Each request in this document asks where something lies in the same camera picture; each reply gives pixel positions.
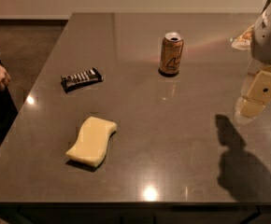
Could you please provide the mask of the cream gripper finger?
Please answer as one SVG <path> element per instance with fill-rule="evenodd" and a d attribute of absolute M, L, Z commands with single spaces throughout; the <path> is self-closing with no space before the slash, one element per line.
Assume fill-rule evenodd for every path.
<path fill-rule="evenodd" d="M 248 124 L 264 110 L 265 105 L 239 97 L 235 105 L 235 121 L 240 124 Z"/>

